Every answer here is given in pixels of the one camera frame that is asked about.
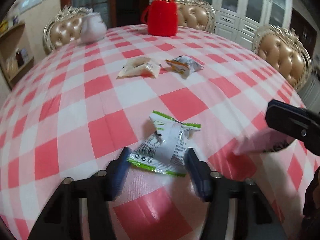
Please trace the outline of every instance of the barcode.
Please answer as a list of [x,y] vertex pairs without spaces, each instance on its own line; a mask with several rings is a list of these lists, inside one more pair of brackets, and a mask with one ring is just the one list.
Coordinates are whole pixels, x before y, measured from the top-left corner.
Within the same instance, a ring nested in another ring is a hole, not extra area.
[[143,143],[139,146],[139,148],[136,150],[137,153],[146,155],[148,157],[154,158],[156,154],[156,149],[153,149],[149,145]]

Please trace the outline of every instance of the wall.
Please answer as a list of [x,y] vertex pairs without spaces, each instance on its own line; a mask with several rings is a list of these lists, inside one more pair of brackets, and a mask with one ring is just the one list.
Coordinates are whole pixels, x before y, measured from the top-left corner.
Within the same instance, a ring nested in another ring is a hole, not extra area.
[[42,45],[43,30],[46,24],[56,16],[59,11],[60,0],[44,0],[19,17],[20,20],[26,22],[27,35],[35,57],[35,64],[46,57]]
[[301,0],[293,0],[293,8],[297,10],[298,13],[300,13],[310,24],[311,26],[317,31],[318,36],[317,36],[317,41],[316,41],[316,46],[315,50],[313,52],[313,55],[310,55],[311,59],[314,58],[316,54],[319,54],[320,56],[320,30],[319,27],[317,26],[316,22],[314,21],[313,17],[305,7],[305,5],[302,3]]

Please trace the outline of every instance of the ornate chair frame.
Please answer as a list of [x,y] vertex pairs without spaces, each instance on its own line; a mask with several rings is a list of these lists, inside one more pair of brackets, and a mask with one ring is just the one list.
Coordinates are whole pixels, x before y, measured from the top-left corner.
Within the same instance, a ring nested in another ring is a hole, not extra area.
[[275,25],[266,25],[266,26],[260,27],[255,33],[251,51],[254,52],[255,54],[258,54],[259,47],[263,38],[266,35],[270,35],[270,34],[275,34],[287,46],[294,49],[295,51],[298,51],[298,53],[302,56],[302,59],[304,61],[304,67],[305,67],[304,73],[302,77],[298,80],[296,86],[294,87],[296,91],[299,91],[306,84],[312,70],[311,59],[307,50],[305,49],[305,47],[303,47],[302,43],[299,40],[299,36],[296,35],[294,29],[288,30],[285,27],[278,27]]
[[203,0],[175,0],[175,1],[176,3],[181,3],[185,5],[197,5],[204,8],[208,16],[208,23],[205,31],[209,33],[214,32],[216,13],[210,3],[207,3],[206,1],[203,1]]
[[63,10],[60,10],[60,12],[53,18],[51,19],[48,24],[45,26],[44,31],[43,31],[43,46],[44,46],[44,50],[48,53],[51,53],[53,50],[55,50],[55,46],[52,44],[51,39],[50,39],[50,31],[52,26],[56,23],[56,22],[62,22],[66,19],[69,19],[77,14],[89,14],[92,13],[93,9],[88,9],[85,7],[68,7],[65,6]]

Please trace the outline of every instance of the tufted chair back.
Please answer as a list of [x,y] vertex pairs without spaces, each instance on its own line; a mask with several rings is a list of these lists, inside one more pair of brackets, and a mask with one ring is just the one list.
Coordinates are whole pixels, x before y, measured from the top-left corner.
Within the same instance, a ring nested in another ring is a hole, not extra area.
[[259,28],[252,51],[279,71],[296,90],[300,90],[310,76],[310,56],[294,29],[289,31],[274,25]]
[[178,7],[178,25],[213,33],[215,11],[203,0],[175,0]]
[[84,7],[65,7],[44,28],[43,45],[46,52],[68,44],[80,38],[82,17],[92,12]]

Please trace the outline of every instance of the pink and white checkered tablecloth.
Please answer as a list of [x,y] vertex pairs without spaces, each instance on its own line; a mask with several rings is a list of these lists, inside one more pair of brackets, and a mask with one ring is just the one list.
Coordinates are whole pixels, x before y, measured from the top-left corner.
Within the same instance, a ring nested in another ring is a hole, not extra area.
[[[164,62],[180,55],[204,69],[182,79]],[[159,61],[159,77],[116,79],[127,59],[138,56]],[[199,158],[228,178],[252,177],[294,236],[319,158],[298,141],[276,154],[231,152],[266,127],[272,98],[302,106],[268,63],[214,34],[180,27],[174,37],[154,37],[145,25],[131,25],[108,30],[92,45],[68,44],[37,64],[0,112],[0,215],[17,239],[27,239],[63,178],[87,178],[124,146],[135,149],[154,132],[148,116],[157,110],[201,123],[191,140]],[[189,176],[131,168],[109,206],[118,239],[195,240],[208,204],[195,196]]]

